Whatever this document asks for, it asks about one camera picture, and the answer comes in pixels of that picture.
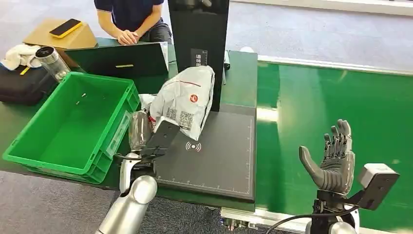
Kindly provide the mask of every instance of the green storage bin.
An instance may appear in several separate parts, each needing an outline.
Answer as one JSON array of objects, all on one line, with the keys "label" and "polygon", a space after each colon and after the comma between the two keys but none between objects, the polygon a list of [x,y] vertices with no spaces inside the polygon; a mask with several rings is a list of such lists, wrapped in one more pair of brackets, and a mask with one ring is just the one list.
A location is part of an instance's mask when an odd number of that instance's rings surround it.
[{"label": "green storage bin", "polygon": [[3,158],[32,172],[99,184],[138,104],[132,80],[71,72]]}]

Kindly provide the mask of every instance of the man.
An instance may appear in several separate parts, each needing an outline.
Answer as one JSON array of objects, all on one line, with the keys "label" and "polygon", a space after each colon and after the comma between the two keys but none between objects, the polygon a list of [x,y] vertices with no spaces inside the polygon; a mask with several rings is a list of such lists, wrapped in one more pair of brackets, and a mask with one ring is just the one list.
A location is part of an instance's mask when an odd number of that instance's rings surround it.
[{"label": "man", "polygon": [[94,0],[99,25],[122,45],[167,41],[171,32],[161,18],[164,0]]}]

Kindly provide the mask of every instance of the humanoid robot hand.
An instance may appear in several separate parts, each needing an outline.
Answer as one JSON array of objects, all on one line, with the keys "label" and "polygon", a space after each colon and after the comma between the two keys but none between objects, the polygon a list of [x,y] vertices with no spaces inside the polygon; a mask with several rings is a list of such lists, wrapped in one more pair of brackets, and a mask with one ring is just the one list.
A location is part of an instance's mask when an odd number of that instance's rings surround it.
[{"label": "humanoid robot hand", "polygon": [[331,127],[333,140],[325,134],[324,159],[318,166],[309,150],[300,146],[300,161],[321,190],[347,195],[354,178],[355,154],[352,152],[351,128],[346,120],[339,119],[338,130]]}]

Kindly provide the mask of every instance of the robotic arm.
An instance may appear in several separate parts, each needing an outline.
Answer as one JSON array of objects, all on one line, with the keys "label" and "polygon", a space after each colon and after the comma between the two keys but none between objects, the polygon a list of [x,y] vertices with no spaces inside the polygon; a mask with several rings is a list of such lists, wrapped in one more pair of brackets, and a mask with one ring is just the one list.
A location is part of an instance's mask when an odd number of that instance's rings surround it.
[{"label": "robotic arm", "polygon": [[348,198],[353,184],[355,154],[352,152],[351,128],[347,121],[339,119],[338,129],[331,127],[333,139],[324,135],[324,157],[318,166],[309,150],[300,146],[300,161],[317,185],[317,198],[313,213],[293,216],[274,224],[277,226],[296,219],[311,218],[306,234],[357,234],[359,233],[358,208],[375,210],[383,201],[399,174],[382,163],[364,165],[358,178],[364,189]]},{"label": "robotic arm", "polygon": [[156,180],[149,175],[136,179],[127,193],[114,202],[96,234],[136,234],[148,204],[156,195]]},{"label": "robotic arm", "polygon": [[120,197],[113,203],[95,234],[136,234],[140,230],[148,204],[156,195],[156,180],[147,175],[155,173],[154,159],[165,155],[166,150],[179,132],[178,124],[161,117],[155,126],[155,134],[148,131],[150,125],[146,112],[134,113],[131,122],[132,136],[137,139],[131,146],[134,153],[123,158],[120,168]]}]

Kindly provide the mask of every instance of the black bag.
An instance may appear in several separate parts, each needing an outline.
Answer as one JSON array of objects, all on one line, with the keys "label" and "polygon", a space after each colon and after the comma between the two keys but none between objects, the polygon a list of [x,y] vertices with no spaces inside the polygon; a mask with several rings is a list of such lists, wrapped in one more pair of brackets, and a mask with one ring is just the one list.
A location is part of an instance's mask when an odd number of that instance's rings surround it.
[{"label": "black bag", "polygon": [[57,81],[44,68],[30,68],[20,75],[25,68],[9,71],[0,65],[0,101],[34,105],[56,88]]}]

